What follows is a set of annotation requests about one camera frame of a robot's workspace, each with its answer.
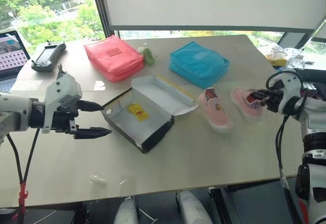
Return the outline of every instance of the blue storage bag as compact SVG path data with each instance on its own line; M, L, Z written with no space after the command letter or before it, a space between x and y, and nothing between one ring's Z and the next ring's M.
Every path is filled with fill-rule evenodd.
M207 88L227 72L230 61L196 42L171 53L170 69L193 84Z

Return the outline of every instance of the pink shoe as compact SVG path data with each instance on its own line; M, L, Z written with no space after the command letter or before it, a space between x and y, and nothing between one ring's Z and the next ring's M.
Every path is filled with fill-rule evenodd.
M215 132L228 133L232 123L224 113L220 100L215 93L214 88L207 88L204 93L199 95L198 101L204 109L207 120Z
M262 119L263 109L259 100L249 97L253 89L235 88L231 92L231 101L240 110L243 118L248 122L257 122Z

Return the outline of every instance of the window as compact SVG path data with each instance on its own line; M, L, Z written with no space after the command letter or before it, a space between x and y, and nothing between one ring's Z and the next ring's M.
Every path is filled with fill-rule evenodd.
M324 42L310 42L304 52L304 58L309 61L322 62L323 66L326 65L326 43Z
M150 39L177 37L209 37L227 35L247 35L256 47L277 43L283 32L257 31L119 31L121 39Z
M0 32L11 30L30 54L47 40L104 38L94 0L0 0Z

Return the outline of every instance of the yellow label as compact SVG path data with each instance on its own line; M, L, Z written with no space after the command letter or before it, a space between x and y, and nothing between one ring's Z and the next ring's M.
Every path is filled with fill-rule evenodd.
M130 113L133 113L138 120L143 121L145 119L149 118L149 114L144 111L142 106L139 103L132 103L131 105L128 106L128 111Z

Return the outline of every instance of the laptop screen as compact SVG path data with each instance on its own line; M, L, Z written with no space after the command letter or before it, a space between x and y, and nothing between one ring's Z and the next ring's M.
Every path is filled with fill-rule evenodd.
M21 69L29 58L17 32L0 34L0 74Z

